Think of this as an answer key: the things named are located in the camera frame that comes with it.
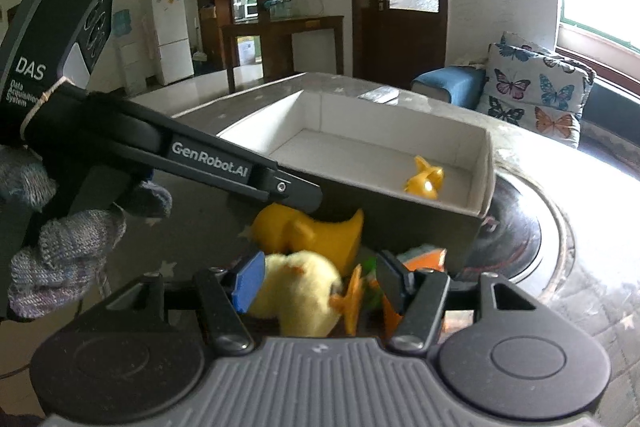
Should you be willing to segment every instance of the butterfly pattern pillow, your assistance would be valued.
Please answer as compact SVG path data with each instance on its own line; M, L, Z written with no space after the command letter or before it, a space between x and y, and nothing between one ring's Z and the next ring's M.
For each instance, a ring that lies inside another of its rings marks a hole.
M577 147L588 76L529 47L503 42L489 47L478 111Z
M593 68L590 68L579 60L575 60L574 58L569 57L563 57L562 55L558 55L551 50L543 48L535 42L527 41L517 33L503 32L502 38L500 39L500 44L514 46L516 48L523 48L540 55L546 55L547 57L549 57L547 64L550 64L550 67L560 67L564 71L571 71L571 68L573 67L585 71L585 73L587 73L587 77L584 79L585 84L582 86L582 107L584 107L584 104L587 103L589 93L591 92L591 87L593 87L593 83L596 79L596 72L593 70ZM578 113L579 120L581 116L582 112L580 111L580 113Z

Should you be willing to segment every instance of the rubber band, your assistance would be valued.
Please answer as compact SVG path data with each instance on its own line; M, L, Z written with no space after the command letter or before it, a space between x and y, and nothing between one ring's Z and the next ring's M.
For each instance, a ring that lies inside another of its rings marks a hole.
M31 110L27 113L27 116L24 117L24 120L22 120L22 124L20 125L20 139L22 141L26 141L24 138L24 132L26 131L28 124L31 122L31 120L33 120L33 117L36 116L36 113L49 100L49 97L55 92L55 90L66 82L68 82L69 84L73 84L73 81L71 81L71 79L67 78L66 76L61 76L58 81L53 84L53 86L49 87L49 89L42 93L35 105L31 107Z

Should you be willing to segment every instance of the wooden table leg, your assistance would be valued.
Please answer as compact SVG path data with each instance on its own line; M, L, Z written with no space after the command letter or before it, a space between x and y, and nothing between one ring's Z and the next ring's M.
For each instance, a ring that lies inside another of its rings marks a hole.
M335 43L335 72L344 74L344 39L342 36L342 21L334 26Z
M233 37L225 36L222 39L223 46L225 48L225 60L226 60L226 83L229 86L229 94L236 92L236 77L234 75L234 60L233 60Z

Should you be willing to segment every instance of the sofa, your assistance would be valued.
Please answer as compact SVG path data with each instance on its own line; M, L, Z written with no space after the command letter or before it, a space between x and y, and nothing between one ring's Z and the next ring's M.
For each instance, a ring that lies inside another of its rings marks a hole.
M484 69L448 66L421 74L411 87L430 98L475 110L485 82ZM632 171L640 172L640 98L596 78L582 112L583 142L585 149L596 143Z

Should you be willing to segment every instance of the microwave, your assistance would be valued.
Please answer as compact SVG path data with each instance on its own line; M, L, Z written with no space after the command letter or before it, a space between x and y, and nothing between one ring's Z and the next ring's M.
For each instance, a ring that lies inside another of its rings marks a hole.
M247 3L244 5L246 10L246 17L248 19L254 18L258 16L258 3Z

